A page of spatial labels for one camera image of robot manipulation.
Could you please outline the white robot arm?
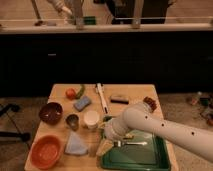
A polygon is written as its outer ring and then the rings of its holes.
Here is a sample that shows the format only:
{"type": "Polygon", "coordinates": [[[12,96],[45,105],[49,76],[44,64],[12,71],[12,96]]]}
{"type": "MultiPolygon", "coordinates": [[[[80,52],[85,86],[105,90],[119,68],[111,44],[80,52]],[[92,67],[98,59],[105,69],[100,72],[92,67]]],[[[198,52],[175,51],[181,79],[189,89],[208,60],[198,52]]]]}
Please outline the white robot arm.
{"type": "Polygon", "coordinates": [[[121,141],[132,130],[153,133],[213,163],[213,132],[161,119],[146,102],[128,106],[104,124],[105,138],[96,155],[103,156],[115,141],[121,141]]]}

